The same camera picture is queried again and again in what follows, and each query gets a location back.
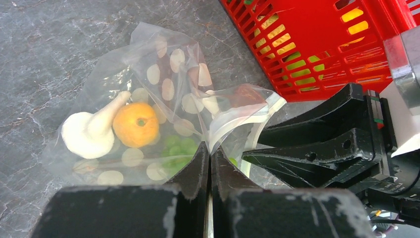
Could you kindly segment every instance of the cable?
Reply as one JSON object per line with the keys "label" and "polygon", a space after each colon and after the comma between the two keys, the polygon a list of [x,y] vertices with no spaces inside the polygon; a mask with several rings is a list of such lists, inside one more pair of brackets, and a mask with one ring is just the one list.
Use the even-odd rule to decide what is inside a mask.
{"label": "cable", "polygon": [[402,225],[406,225],[405,222],[400,221],[400,220],[375,219],[375,220],[371,220],[370,222],[372,224],[384,223],[384,224],[402,224]]}
{"label": "cable", "polygon": [[[399,215],[396,214],[396,216],[393,218],[392,215],[389,217],[390,220],[398,220]],[[394,223],[390,224],[389,227],[384,231],[378,231],[378,228],[374,231],[377,237],[384,238],[386,237],[391,231],[397,230],[398,226],[396,226]]]}
{"label": "cable", "polygon": [[372,220],[372,218],[379,216],[382,213],[381,210],[377,210],[375,214],[373,214],[372,216],[369,217],[369,219]]}

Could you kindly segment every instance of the screw hole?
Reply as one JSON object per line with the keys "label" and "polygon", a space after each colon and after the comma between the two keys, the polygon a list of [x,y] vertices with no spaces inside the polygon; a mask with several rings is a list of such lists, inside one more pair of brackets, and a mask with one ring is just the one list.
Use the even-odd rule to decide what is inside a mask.
{"label": "screw hole", "polygon": [[347,150],[352,145],[352,142],[350,140],[346,140],[343,143],[343,149]]}
{"label": "screw hole", "polygon": [[307,154],[306,159],[311,161],[311,162],[314,161],[316,159],[316,153],[311,152],[311,153]]}

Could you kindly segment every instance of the grape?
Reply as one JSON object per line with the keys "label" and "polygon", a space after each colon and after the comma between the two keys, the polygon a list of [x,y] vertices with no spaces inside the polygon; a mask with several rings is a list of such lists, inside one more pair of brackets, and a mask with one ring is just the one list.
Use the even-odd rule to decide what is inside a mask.
{"label": "grape", "polygon": [[181,141],[181,147],[182,147],[182,149],[187,150],[190,147],[196,147],[196,143],[191,138],[185,138]]}
{"label": "grape", "polygon": [[169,156],[169,149],[168,148],[164,148],[162,150],[162,157],[168,157]]}
{"label": "grape", "polygon": [[190,161],[191,157],[183,157],[171,160],[170,162],[166,162],[162,164],[162,167],[167,169],[169,176],[174,176],[177,172],[179,172],[183,167],[185,167]]}
{"label": "grape", "polygon": [[181,155],[181,154],[182,154],[182,149],[179,145],[175,145],[169,149],[170,156]]}
{"label": "grape", "polygon": [[185,150],[187,155],[195,155],[196,151],[198,149],[198,146],[190,147],[189,149]]}
{"label": "grape", "polygon": [[230,158],[229,158],[229,161],[230,161],[231,163],[233,163],[233,165],[234,165],[234,166],[238,167],[238,162],[236,162],[236,160],[235,160],[234,158],[230,157]]}
{"label": "grape", "polygon": [[179,155],[189,155],[188,150],[181,149]]}
{"label": "grape", "polygon": [[165,138],[165,145],[168,148],[172,148],[175,145],[178,145],[180,140],[181,139],[179,138],[179,136],[177,136],[177,135],[170,135],[167,138]]}

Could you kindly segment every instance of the white polka dot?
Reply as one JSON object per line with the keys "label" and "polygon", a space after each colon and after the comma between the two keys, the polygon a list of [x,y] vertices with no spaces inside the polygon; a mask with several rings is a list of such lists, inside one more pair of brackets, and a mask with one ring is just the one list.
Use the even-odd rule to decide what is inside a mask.
{"label": "white polka dot", "polygon": [[134,167],[139,165],[144,158],[144,154],[141,150],[136,148],[128,148],[122,153],[121,161],[123,165],[128,167]]}
{"label": "white polka dot", "polygon": [[212,115],[216,115],[220,111],[216,97],[201,98],[201,102]]}
{"label": "white polka dot", "polygon": [[212,85],[210,72],[209,72],[209,69],[207,68],[207,64],[200,63],[199,66],[200,66],[200,71],[198,73],[198,85],[203,86],[203,87]]}
{"label": "white polka dot", "polygon": [[188,70],[188,75],[190,76],[190,80],[193,83],[194,86],[198,86],[198,73],[200,71],[200,67],[195,66],[195,67],[191,67]]}
{"label": "white polka dot", "polygon": [[131,94],[133,103],[149,103],[149,93],[144,88],[138,88]]}
{"label": "white polka dot", "polygon": [[150,66],[147,69],[146,75],[147,75],[147,79],[149,80],[151,84],[155,85],[159,83],[159,79],[160,79],[159,66],[157,64]]}
{"label": "white polka dot", "polygon": [[173,125],[175,131],[182,136],[191,136],[194,132],[194,125],[186,119]]}
{"label": "white polka dot", "polygon": [[156,113],[156,117],[157,117],[157,120],[159,121],[159,124],[163,124],[163,123],[165,123],[166,122],[166,116],[165,116],[165,114],[162,112],[162,110],[160,109],[160,107],[157,105],[157,104],[154,104],[153,106],[152,106],[152,108],[153,108],[153,110],[155,111],[155,113]]}
{"label": "white polka dot", "polygon": [[166,55],[166,51],[167,51],[167,47],[168,47],[168,42],[166,42],[165,37],[163,36],[159,36],[156,38],[155,41],[155,47],[156,47],[156,51],[157,51],[157,56],[159,58],[162,58],[163,56]]}
{"label": "white polka dot", "polygon": [[84,174],[95,170],[99,166],[97,159],[77,161],[73,166],[73,171],[78,174]]}
{"label": "white polka dot", "polygon": [[166,78],[162,83],[162,98],[170,101],[172,100],[174,94],[175,88],[173,86],[173,82],[169,78]]}
{"label": "white polka dot", "polygon": [[172,71],[179,72],[179,65],[185,62],[185,54],[181,49],[176,49],[171,53],[169,63]]}
{"label": "white polka dot", "polygon": [[99,185],[119,185],[123,181],[124,176],[116,170],[108,170],[98,176]]}
{"label": "white polka dot", "polygon": [[159,140],[160,140],[160,133],[157,133],[156,138],[152,142],[150,142],[149,145],[156,145],[159,142]]}
{"label": "white polka dot", "polygon": [[184,111],[191,114],[197,114],[201,112],[203,108],[204,108],[203,104],[201,104],[198,101],[196,102],[194,100],[193,94],[189,93],[189,94],[184,95],[184,97],[182,97],[182,109],[184,109]]}
{"label": "white polka dot", "polygon": [[162,166],[158,163],[152,163],[147,166],[146,174],[151,180],[154,181],[162,180],[167,176]]}

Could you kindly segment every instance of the green fruit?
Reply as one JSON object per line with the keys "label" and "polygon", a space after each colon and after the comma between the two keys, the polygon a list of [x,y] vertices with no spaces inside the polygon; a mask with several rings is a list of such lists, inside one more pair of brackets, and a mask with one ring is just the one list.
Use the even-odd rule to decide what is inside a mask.
{"label": "green fruit", "polygon": [[230,161],[231,163],[233,163],[233,165],[234,165],[234,166],[238,167],[238,162],[236,162],[236,160],[235,160],[234,158],[230,157],[230,158],[229,158],[229,161]]}
{"label": "green fruit", "polygon": [[197,149],[198,149],[198,146],[194,146],[194,147],[188,148],[187,150],[185,150],[185,152],[187,153],[187,155],[195,155]]}
{"label": "green fruit", "polygon": [[179,155],[188,155],[188,152],[184,149],[181,149],[181,152],[179,153]]}
{"label": "green fruit", "polygon": [[182,155],[182,149],[179,145],[175,145],[174,147],[169,149],[169,155],[175,156],[175,155]]}
{"label": "green fruit", "polygon": [[177,135],[170,135],[170,136],[168,136],[167,138],[165,138],[165,145],[168,147],[168,148],[172,148],[172,147],[174,147],[175,145],[179,145],[179,141],[180,141],[181,139],[179,138],[179,136],[177,136]]}
{"label": "green fruit", "polygon": [[182,149],[187,150],[190,147],[196,147],[196,143],[191,138],[185,138],[185,139],[181,140],[181,147],[182,147]]}
{"label": "green fruit", "polygon": [[162,150],[162,157],[168,157],[169,156],[169,149],[168,148],[164,148]]}
{"label": "green fruit", "polygon": [[[301,56],[301,54],[299,52],[295,52],[295,53],[291,54],[289,57],[287,57],[287,59],[286,59],[285,62],[289,62],[289,61],[294,60],[294,59],[296,59],[296,58],[298,58],[300,56]],[[319,58],[318,57],[316,57],[316,56],[309,57],[309,62],[313,63],[313,62],[317,62],[317,61],[319,61]],[[296,69],[296,68],[299,68],[299,67],[303,67],[305,65],[306,65],[306,63],[302,59],[302,60],[300,60],[298,62],[295,62],[295,63],[292,63],[292,64],[287,65],[286,66],[286,69],[287,70],[293,70],[293,69]],[[316,72],[321,71],[321,70],[324,70],[324,69],[325,69],[325,66],[323,64],[319,64],[319,65],[314,66],[314,70]],[[311,71],[308,68],[303,68],[300,71],[297,71],[297,72],[292,73],[291,76],[292,76],[292,78],[297,78],[297,77],[300,77],[300,76],[303,76],[303,75],[307,75],[307,74],[310,74],[310,73],[311,73]],[[282,78],[283,78],[283,80],[287,80],[288,79],[287,76],[283,76]],[[309,77],[309,78],[300,79],[300,80],[296,81],[296,85],[299,86],[299,85],[302,85],[302,84],[308,84],[308,83],[313,83],[313,82],[315,82],[315,79],[313,77]],[[301,91],[308,91],[308,90],[311,90],[313,88],[314,87],[302,88]]]}
{"label": "green fruit", "polygon": [[191,157],[178,158],[171,160],[170,162],[165,162],[162,164],[162,167],[167,169],[167,173],[172,177],[182,168],[184,168],[191,160]]}

